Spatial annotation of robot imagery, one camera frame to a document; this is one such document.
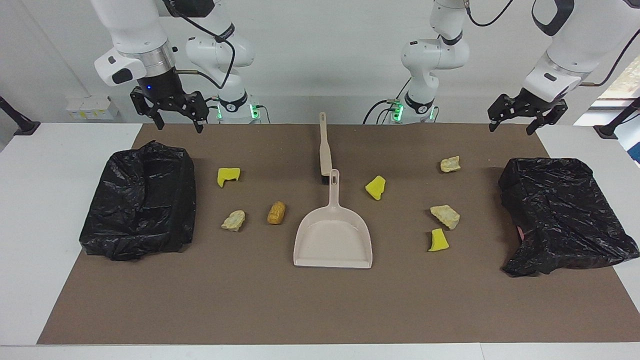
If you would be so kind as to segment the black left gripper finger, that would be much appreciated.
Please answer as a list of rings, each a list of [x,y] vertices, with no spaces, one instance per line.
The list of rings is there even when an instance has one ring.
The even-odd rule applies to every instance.
[[[496,98],[492,105],[487,109],[487,116],[489,118],[489,131],[494,132],[501,125],[503,121],[511,120],[515,117],[519,117],[519,110],[517,109],[517,98],[511,97],[507,94],[501,94]]]
[[[526,134],[531,136],[537,131],[537,129],[543,126],[555,125],[568,109],[569,106],[567,105],[566,100],[560,100],[550,109],[549,112],[547,112],[547,114],[543,114],[542,111],[536,110],[534,120],[526,127]]]

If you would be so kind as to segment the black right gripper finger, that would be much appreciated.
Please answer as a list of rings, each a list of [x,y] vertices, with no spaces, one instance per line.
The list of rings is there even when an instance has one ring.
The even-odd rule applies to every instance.
[[[135,111],[140,116],[151,119],[159,131],[165,127],[165,122],[159,111],[167,101],[166,96],[147,96],[140,86],[136,86],[130,92],[130,98]]]
[[[170,98],[170,108],[190,119],[198,134],[202,133],[204,125],[208,123],[210,109],[199,91],[173,96]]]

